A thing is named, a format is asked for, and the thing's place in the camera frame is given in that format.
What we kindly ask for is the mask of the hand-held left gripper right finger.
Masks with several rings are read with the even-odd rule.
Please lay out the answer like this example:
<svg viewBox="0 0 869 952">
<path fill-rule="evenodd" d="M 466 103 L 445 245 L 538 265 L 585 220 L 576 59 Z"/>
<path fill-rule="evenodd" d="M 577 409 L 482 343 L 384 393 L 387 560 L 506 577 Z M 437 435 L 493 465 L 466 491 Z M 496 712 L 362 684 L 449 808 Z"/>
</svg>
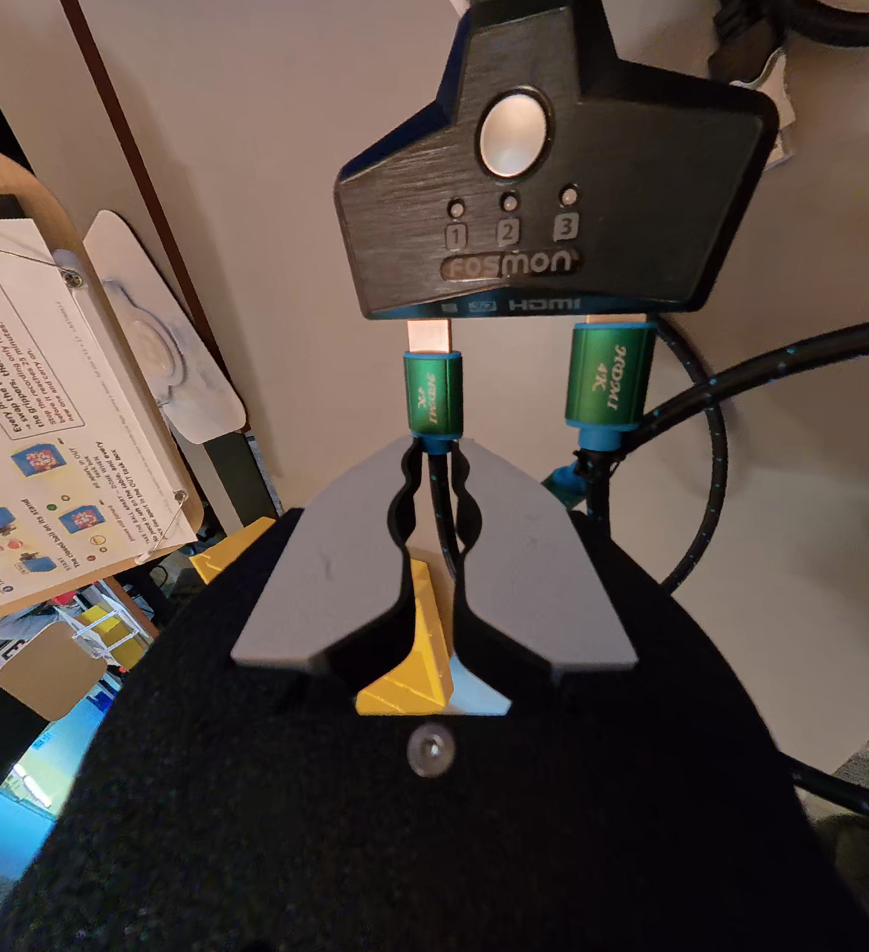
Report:
<svg viewBox="0 0 869 952">
<path fill-rule="evenodd" d="M 560 501 L 473 439 L 452 456 L 464 548 L 454 592 L 455 651 L 487 684 L 558 684 L 627 671 L 638 658 Z"/>
</svg>

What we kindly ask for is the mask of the tan square pad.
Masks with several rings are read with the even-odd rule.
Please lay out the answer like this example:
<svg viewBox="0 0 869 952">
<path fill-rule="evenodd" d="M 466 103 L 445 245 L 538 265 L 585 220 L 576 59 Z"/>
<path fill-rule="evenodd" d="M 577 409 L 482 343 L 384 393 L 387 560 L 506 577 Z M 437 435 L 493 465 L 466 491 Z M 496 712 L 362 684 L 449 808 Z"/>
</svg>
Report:
<svg viewBox="0 0 869 952">
<path fill-rule="evenodd" d="M 0 667 L 0 688 L 43 720 L 65 717 L 107 672 L 65 622 L 47 625 Z"/>
</svg>

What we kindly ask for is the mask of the black video switch box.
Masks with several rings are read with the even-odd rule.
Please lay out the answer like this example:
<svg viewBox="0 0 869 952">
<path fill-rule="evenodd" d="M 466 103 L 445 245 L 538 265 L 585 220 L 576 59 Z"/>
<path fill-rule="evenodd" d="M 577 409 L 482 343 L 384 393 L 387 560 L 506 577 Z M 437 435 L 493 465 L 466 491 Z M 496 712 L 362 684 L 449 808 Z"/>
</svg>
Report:
<svg viewBox="0 0 869 952">
<path fill-rule="evenodd" d="M 778 124 L 759 91 L 621 59 L 601 2 L 472 2 L 435 100 L 336 179 L 360 309 L 696 311 Z"/>
</svg>

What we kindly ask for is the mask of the laminated instruction sheet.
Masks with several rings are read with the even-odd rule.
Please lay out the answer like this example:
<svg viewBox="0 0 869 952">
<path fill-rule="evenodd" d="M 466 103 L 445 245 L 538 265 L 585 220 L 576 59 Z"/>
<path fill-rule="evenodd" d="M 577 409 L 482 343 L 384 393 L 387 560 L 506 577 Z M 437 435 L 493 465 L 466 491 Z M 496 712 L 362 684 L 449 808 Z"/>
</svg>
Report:
<svg viewBox="0 0 869 952">
<path fill-rule="evenodd" d="M 0 219 L 0 616 L 135 565 L 176 507 L 77 265 Z"/>
</svg>

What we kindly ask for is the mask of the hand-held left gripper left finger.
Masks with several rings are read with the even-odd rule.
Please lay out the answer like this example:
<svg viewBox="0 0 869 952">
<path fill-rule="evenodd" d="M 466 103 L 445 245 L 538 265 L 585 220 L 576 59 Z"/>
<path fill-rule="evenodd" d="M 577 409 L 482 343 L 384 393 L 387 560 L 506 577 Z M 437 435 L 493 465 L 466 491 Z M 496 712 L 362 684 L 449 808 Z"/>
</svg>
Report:
<svg viewBox="0 0 869 952">
<path fill-rule="evenodd" d="M 399 666 L 415 642 L 414 530 L 415 440 L 400 437 L 305 507 L 232 659 L 343 684 Z"/>
</svg>

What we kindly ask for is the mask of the white plastic blister card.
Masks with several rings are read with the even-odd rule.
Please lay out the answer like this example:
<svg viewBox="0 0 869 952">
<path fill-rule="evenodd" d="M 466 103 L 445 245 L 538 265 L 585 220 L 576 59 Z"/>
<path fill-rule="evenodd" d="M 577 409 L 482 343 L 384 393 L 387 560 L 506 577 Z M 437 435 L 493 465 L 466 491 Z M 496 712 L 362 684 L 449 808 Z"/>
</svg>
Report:
<svg viewBox="0 0 869 952">
<path fill-rule="evenodd" d="M 173 429 L 194 445 L 241 431 L 247 422 L 241 400 L 130 226 L 100 210 L 84 247 Z"/>
</svg>

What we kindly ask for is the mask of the yellow plastic bin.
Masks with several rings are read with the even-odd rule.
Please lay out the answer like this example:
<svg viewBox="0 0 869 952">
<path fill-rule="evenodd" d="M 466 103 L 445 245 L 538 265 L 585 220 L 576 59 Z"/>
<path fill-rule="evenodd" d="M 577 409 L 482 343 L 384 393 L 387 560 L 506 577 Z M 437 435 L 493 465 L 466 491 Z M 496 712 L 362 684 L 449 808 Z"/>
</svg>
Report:
<svg viewBox="0 0 869 952">
<path fill-rule="evenodd" d="M 260 517 L 211 545 L 190 563 L 205 584 L 211 583 L 272 526 Z M 356 697 L 361 716 L 426 716 L 446 709 L 453 693 L 450 650 L 443 632 L 429 566 L 411 562 L 415 595 L 415 639 L 411 653 L 389 673 L 363 688 Z"/>
</svg>

